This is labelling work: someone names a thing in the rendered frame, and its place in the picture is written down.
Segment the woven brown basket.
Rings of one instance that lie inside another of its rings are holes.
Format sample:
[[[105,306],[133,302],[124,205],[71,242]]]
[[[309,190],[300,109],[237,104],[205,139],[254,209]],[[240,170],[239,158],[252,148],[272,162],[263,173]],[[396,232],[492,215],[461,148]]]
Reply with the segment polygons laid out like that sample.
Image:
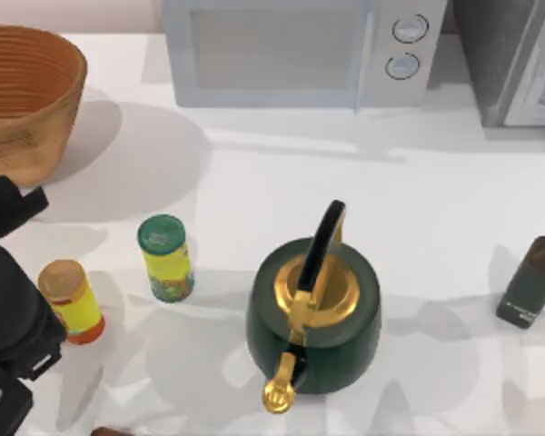
[[[0,24],[0,175],[32,186],[54,174],[86,76],[86,58],[68,39]]]

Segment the yellow can with orange lid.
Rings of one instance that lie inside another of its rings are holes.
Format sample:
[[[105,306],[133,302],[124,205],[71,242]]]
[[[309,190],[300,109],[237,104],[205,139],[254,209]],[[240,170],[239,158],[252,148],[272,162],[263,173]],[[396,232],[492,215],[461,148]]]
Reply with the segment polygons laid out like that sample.
[[[76,345],[96,341],[105,319],[83,266],[71,259],[48,263],[38,275],[38,289],[66,329],[66,340]]]

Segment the yellow can with green lid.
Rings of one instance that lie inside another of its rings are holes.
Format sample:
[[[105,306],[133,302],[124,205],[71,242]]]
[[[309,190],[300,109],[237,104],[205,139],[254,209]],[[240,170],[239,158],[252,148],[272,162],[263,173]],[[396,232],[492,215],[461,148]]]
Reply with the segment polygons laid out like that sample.
[[[140,224],[137,242],[154,297],[167,303],[186,299],[194,275],[182,221],[166,213],[150,216]]]

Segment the microwave oven door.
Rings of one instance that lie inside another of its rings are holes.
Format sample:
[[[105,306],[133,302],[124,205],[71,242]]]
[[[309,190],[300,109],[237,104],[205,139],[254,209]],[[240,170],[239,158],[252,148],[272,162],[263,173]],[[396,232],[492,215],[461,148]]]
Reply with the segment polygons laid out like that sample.
[[[160,0],[182,107],[354,107],[371,0]]]

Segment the dark green gold kettle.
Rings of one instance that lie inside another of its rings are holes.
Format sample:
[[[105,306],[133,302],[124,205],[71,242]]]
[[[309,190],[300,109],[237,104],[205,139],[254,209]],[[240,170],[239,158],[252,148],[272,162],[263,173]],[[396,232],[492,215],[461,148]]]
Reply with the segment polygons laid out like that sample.
[[[381,287],[371,264],[343,241],[345,215],[345,203],[332,201],[314,235],[277,247],[255,274],[246,340],[269,413],[287,412],[297,395],[355,383],[376,353]]]

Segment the microwave knob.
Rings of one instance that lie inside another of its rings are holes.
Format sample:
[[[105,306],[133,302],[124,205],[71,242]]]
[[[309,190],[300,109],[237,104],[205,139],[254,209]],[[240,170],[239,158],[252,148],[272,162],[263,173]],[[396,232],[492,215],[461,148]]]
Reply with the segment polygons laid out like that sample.
[[[399,18],[392,26],[393,37],[401,44],[415,44],[429,31],[430,23],[423,15],[409,15]]]
[[[385,66],[385,73],[396,81],[404,81],[414,77],[421,69],[421,61],[415,54],[405,52],[391,56]]]

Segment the pale microwave oven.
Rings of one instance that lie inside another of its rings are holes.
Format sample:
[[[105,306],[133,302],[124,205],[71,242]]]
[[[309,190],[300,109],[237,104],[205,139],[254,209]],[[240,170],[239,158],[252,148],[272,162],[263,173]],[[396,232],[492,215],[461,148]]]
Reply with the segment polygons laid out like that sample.
[[[371,21],[365,32],[362,51],[359,100],[353,110],[382,107],[407,107],[421,102],[426,93],[448,0],[371,0]],[[392,35],[399,18],[423,15],[429,23],[428,33],[415,44],[401,44]],[[392,80],[384,71],[391,56],[405,52],[417,55],[420,71],[404,81]]]

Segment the dark green bottle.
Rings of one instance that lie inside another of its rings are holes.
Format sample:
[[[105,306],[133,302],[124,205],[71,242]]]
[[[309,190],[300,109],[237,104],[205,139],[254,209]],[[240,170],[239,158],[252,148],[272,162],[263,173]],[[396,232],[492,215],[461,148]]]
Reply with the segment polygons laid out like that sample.
[[[496,316],[527,330],[545,307],[545,235],[530,245],[496,309]]]

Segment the white framed cabinet door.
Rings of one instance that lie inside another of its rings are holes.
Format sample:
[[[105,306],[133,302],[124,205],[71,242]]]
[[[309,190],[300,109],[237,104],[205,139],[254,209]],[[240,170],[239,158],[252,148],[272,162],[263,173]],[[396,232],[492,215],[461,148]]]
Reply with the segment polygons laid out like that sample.
[[[504,123],[545,126],[545,0],[533,6],[517,62],[517,84]]]

